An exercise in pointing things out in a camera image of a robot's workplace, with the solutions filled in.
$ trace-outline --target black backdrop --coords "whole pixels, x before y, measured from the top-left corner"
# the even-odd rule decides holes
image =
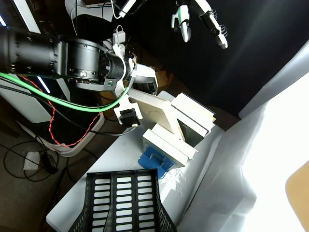
[[[45,0],[58,33],[73,33],[64,0]],[[147,0],[134,15],[113,20],[81,15],[79,32],[99,42],[121,24],[135,40],[170,69],[204,105],[234,115],[250,101],[309,39],[308,0],[208,0],[228,29],[229,47],[216,45],[191,12],[191,40],[171,32],[174,0]]]

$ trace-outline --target white table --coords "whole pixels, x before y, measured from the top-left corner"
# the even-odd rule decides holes
[[[141,125],[133,132],[120,136],[87,173],[142,169],[138,159],[143,152],[142,135],[145,131],[146,129]],[[194,160],[189,160],[185,167],[178,170],[184,177],[180,184],[176,183],[179,181],[177,178],[171,178],[169,174],[159,181],[161,202],[175,225],[178,224],[192,200],[223,134],[224,131],[215,126],[212,132],[196,146],[199,153],[195,154]],[[82,211],[85,185],[86,174],[47,215],[47,223],[57,232],[67,232]]]

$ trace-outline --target black plastic basket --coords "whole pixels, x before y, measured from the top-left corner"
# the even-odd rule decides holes
[[[157,170],[87,173],[84,208],[69,232],[175,232]]]

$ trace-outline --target green hose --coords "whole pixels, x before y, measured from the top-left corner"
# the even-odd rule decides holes
[[[98,109],[91,109],[91,108],[85,108],[85,107],[81,107],[81,106],[76,106],[76,105],[72,105],[72,104],[69,104],[67,102],[64,102],[64,101],[61,101],[57,98],[54,98],[53,96],[50,96],[46,93],[43,93],[41,91],[39,91],[38,89],[36,89],[35,87],[32,87],[31,85],[28,85],[27,83],[19,80],[19,79],[16,79],[14,77],[12,77],[11,75],[8,75],[8,74],[5,74],[5,73],[1,73],[0,72],[0,76],[9,80],[9,81],[12,81],[16,84],[19,84],[20,86],[30,90],[31,92],[34,92],[38,95],[40,95],[41,97],[44,97],[52,102],[55,102],[55,103],[58,103],[59,105],[63,105],[63,106],[66,106],[68,108],[71,108],[71,109],[74,109],[74,110],[79,110],[79,111],[86,111],[86,112],[103,112],[103,111],[107,111],[111,108],[113,108],[114,106],[116,106],[120,100],[129,92],[130,90],[130,87],[126,87],[124,92],[121,94],[121,96],[115,100],[113,103],[111,103],[110,105],[108,106],[105,106],[105,107],[102,107],[102,108],[98,108]]]

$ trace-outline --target red wire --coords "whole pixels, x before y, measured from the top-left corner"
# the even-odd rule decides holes
[[[41,92],[43,92],[43,90],[40,89],[40,87],[38,87],[33,81],[30,81],[30,80],[29,80],[28,78],[26,78],[24,75],[18,75],[18,76],[20,76],[20,77],[23,78],[24,80],[30,82],[30,83],[33,84],[37,89],[39,89]],[[51,118],[50,121],[49,121],[49,133],[50,133],[50,135],[51,135],[51,137],[52,137],[52,140],[53,140],[56,144],[61,145],[61,146],[70,147],[70,146],[74,146],[74,145],[78,144],[78,143],[88,134],[88,132],[89,132],[90,129],[91,129],[92,124],[93,124],[94,121],[97,119],[97,117],[100,116],[100,115],[102,114],[102,112],[98,113],[98,115],[97,115],[97,116],[92,120],[92,122],[90,123],[90,125],[89,125],[89,127],[88,127],[86,133],[85,133],[77,142],[75,142],[75,143],[73,143],[73,144],[70,144],[70,145],[61,144],[60,142],[58,142],[58,141],[55,139],[55,136],[54,136],[54,134],[53,134],[53,132],[52,132],[52,123],[53,123],[53,121],[54,121],[54,119],[55,119],[56,108],[53,106],[53,104],[52,104],[49,100],[47,100],[47,102],[48,102],[48,104],[50,104],[50,105],[52,106],[52,108],[53,108],[53,115],[52,115],[52,118]]]

